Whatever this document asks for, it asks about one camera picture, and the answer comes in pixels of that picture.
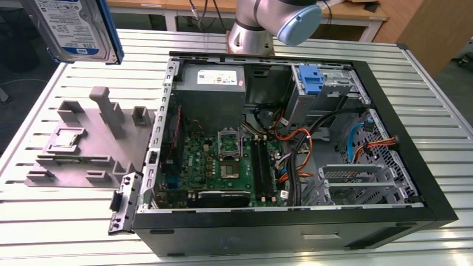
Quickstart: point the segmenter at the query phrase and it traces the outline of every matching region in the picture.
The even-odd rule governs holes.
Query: green circuit board
[[[243,138],[242,142],[243,156],[238,160],[234,158],[220,160],[218,137],[196,136],[187,138],[184,146],[184,169],[179,177],[173,177],[178,182],[178,187],[175,187],[175,190],[167,191],[171,198],[183,199],[186,198],[184,192],[194,190],[242,190],[252,194],[252,206],[271,207],[282,205],[278,200],[274,202],[274,199],[268,199],[262,202],[255,197],[252,139]],[[271,155],[275,156],[280,152],[278,141],[267,141],[267,147]],[[238,149],[238,146],[235,146],[235,142],[232,141],[223,141],[220,148],[232,151]]]

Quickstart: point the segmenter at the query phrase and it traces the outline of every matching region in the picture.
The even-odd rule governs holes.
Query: blue hard drive label
[[[73,54],[98,54],[99,45],[81,0],[35,0],[63,49]]]

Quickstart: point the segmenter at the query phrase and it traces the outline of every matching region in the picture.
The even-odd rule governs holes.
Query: gray power supply
[[[183,71],[174,89],[183,117],[198,120],[206,134],[238,129],[247,94],[243,67],[188,65]]]

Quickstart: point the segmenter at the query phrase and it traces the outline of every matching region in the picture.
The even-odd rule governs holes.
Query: slotted metal table
[[[95,103],[93,86],[109,86],[123,108],[157,109],[173,50],[224,53],[223,34],[121,30],[122,65],[62,64],[0,158],[0,264],[98,265],[471,265],[473,264],[473,130],[411,51],[394,44],[275,41],[278,55],[363,60],[422,151],[460,220],[376,250],[158,258],[137,235],[107,235],[111,189],[30,188],[23,184],[57,128],[63,100]]]

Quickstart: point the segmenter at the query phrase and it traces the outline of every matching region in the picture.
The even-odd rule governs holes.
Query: hard drive
[[[21,0],[58,62],[121,64],[125,52],[107,0]]]

